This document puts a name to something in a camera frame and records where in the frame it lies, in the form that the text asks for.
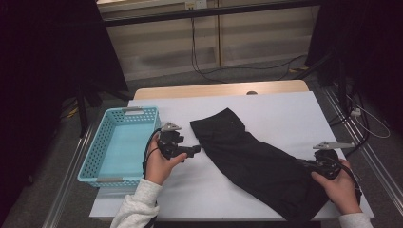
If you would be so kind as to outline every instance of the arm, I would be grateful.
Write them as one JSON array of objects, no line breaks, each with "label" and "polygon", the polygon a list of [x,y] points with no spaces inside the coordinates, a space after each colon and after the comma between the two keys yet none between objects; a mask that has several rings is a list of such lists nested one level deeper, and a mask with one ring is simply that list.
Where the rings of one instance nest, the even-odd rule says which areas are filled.
[{"label": "arm", "polygon": [[[347,161],[340,161],[350,168]],[[373,227],[370,218],[362,213],[358,205],[353,180],[344,170],[341,170],[334,180],[328,180],[316,172],[312,173],[312,178],[325,189],[329,199],[341,213],[342,216],[339,218],[341,227]]]},{"label": "arm", "polygon": [[140,180],[134,195],[125,196],[118,214],[110,225],[111,228],[145,227],[158,215],[160,207],[156,205],[156,201],[163,189],[163,182],[169,177],[172,169],[186,159],[186,153],[167,160],[159,149],[155,149],[158,148],[157,140],[158,137],[155,135],[148,148],[148,153],[153,152],[149,154],[146,176]]}]

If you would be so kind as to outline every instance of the human hand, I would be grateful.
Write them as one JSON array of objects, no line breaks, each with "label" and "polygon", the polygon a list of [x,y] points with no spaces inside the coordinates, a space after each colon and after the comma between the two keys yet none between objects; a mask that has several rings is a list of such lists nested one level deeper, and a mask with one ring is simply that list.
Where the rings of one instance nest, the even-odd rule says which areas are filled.
[{"label": "human hand", "polygon": [[159,185],[163,185],[163,182],[169,177],[172,169],[183,160],[186,159],[187,154],[182,153],[179,156],[170,160],[166,159],[158,149],[157,145],[158,134],[155,134],[148,147],[148,160],[145,172],[145,179]]},{"label": "human hand", "polygon": [[[348,161],[340,159],[340,162],[350,168]],[[312,172],[311,176],[325,189],[342,215],[362,212],[356,200],[354,182],[343,169],[333,180],[328,180],[316,172]]]}]

